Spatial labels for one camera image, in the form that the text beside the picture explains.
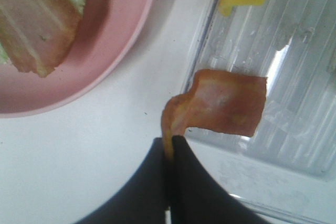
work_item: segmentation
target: clear plastic container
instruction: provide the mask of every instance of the clear plastic container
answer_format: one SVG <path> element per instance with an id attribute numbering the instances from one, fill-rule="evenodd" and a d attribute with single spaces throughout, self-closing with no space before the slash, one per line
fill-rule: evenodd
<path id="1" fill-rule="evenodd" d="M 267 103 L 252 138 L 200 129 L 190 129 L 187 137 L 224 151 L 226 181 L 234 166 L 246 173 L 247 167 L 266 165 L 286 176 L 282 191 L 268 191 L 275 201 L 295 192 L 281 204 L 232 185 L 233 194 L 256 211 L 292 223 L 336 223 L 334 213 L 322 216 L 307 207 L 315 200 L 327 204 L 324 195 L 336 196 L 336 0 L 267 0 L 235 7 L 229 17 L 217 4 L 213 0 L 185 89 L 198 69 L 225 69 L 268 77 Z M 254 186 L 262 193 L 265 183 Z M 305 186 L 320 196 L 301 190 Z"/>

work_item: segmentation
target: white surface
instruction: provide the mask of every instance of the white surface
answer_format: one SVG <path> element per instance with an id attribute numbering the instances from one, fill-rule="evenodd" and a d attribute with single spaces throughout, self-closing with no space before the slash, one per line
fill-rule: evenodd
<path id="1" fill-rule="evenodd" d="M 138 42 L 105 81 L 62 108 L 0 119 L 0 223 L 72 223 L 109 199 L 161 135 L 209 0 L 155 0 Z"/>

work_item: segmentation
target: bacon slice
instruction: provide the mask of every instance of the bacon slice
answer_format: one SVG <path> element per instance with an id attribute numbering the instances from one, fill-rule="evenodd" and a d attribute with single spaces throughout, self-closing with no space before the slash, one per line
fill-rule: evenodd
<path id="1" fill-rule="evenodd" d="M 20 72 L 45 77 L 64 60 L 80 20 L 70 0 L 0 0 L 0 41 Z"/>
<path id="2" fill-rule="evenodd" d="M 266 101 L 266 78 L 199 70 L 189 92 L 173 97 L 161 118 L 165 153 L 173 158 L 172 136 L 187 127 L 253 136 Z"/>

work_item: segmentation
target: pink plate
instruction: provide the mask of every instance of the pink plate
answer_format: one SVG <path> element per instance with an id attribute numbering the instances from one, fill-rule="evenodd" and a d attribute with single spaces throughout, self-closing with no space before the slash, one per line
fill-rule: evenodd
<path id="1" fill-rule="evenodd" d="M 0 117 L 46 112 L 91 90 L 132 47 L 152 1 L 88 0 L 67 59 L 46 78 L 0 65 Z"/>

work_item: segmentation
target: black tongs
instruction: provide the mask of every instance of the black tongs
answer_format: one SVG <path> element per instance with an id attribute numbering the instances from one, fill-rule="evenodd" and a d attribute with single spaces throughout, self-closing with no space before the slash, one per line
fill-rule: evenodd
<path id="1" fill-rule="evenodd" d="M 173 137 L 174 162 L 165 159 L 161 138 L 130 180 L 78 224 L 268 223 L 231 197 L 197 160 L 186 139 Z"/>

